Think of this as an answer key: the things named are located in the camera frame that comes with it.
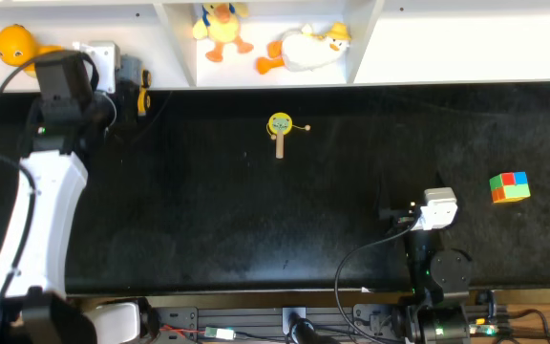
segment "colorful cube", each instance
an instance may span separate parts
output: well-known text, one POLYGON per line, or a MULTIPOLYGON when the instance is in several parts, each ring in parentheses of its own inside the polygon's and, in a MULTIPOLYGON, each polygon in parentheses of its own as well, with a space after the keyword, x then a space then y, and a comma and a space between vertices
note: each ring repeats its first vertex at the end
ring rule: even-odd
POLYGON ((501 173, 491 180, 494 203, 516 202, 530 197, 530 185, 525 172, 501 173))

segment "black table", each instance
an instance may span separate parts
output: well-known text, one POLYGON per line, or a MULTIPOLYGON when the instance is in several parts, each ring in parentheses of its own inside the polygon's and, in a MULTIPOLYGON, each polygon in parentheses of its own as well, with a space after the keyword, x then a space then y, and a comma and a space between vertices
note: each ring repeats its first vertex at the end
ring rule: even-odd
MULTIPOLYGON (((33 97, 4 97, 1 149, 33 97)), ((175 92, 148 128, 155 112, 87 163, 71 294, 332 288, 344 255, 385 235, 380 179, 395 204, 438 179, 453 188, 442 236, 473 256, 473 288, 550 288, 550 83, 175 92), (286 136, 282 161, 264 129, 280 111, 311 125, 286 136), (532 197, 492 204, 489 179, 509 171, 532 197)), ((16 179, 0 164, 0 246, 16 179)), ((363 252, 343 286, 407 290, 403 252, 363 252)))

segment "duck plush toy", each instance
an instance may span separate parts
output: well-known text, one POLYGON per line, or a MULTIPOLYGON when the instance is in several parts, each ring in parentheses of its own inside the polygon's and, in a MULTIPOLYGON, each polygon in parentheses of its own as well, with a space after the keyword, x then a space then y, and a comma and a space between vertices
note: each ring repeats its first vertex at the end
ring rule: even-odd
POLYGON ((351 37, 343 23, 334 23, 324 35, 313 33, 309 24, 291 30, 281 40, 268 44, 269 58, 260 57, 256 69, 261 75, 273 68, 286 66, 291 72, 313 70, 339 59, 349 47, 351 37))
MULTIPOLYGON (((40 45, 33 35, 22 25, 14 24, 0 32, 0 58, 6 64, 18 67, 30 59, 63 48, 52 45, 40 45)), ((25 68, 25 73, 35 77, 35 66, 25 68)))
POLYGON ((202 5, 202 18, 192 29, 196 39, 209 36, 216 43, 213 51, 205 56, 213 62, 222 62, 222 51, 227 43, 235 43, 240 54, 249 53, 254 46, 243 42, 239 36, 241 25, 237 15, 248 16, 246 4, 241 3, 205 3, 202 5))

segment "white cable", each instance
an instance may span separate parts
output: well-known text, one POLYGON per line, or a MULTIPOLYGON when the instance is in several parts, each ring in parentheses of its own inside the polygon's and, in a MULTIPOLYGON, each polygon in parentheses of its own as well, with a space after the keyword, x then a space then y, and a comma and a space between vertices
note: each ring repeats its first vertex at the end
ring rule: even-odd
POLYGON ((104 96, 106 99, 108 99, 110 101, 110 104, 112 104, 112 107, 114 108, 114 119, 112 120, 110 125, 108 125, 108 128, 109 128, 112 125, 114 125, 114 123, 116 123, 116 119, 118 118, 118 112, 117 112, 117 109, 116 109, 116 105, 114 104, 114 101, 110 98, 110 96, 107 95, 107 93, 105 93, 103 91, 98 91, 98 92, 101 93, 101 95, 104 96))

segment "orange foot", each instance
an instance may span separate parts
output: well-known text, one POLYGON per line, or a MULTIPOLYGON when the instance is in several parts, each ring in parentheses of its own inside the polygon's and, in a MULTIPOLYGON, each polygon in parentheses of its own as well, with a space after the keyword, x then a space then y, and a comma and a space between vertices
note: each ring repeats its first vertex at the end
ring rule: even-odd
POLYGON ((281 56, 282 44, 283 44, 282 41, 275 41, 275 42, 268 43, 268 45, 266 46, 266 50, 268 51, 268 57, 275 58, 277 56, 281 56))
POLYGON ((234 40, 235 44, 237 45, 237 51, 239 54, 247 54, 254 50, 254 46, 250 43, 243 42, 243 40, 237 36, 234 40))
POLYGON ((259 57, 256 61, 256 69, 258 70, 258 73, 261 75, 265 75, 273 68, 276 67, 283 67, 284 66, 284 60, 281 57, 277 57, 275 59, 268 59, 266 57, 259 57))
POLYGON ((222 53, 216 51, 211 51, 205 54, 205 56, 212 62, 222 62, 223 60, 222 53))

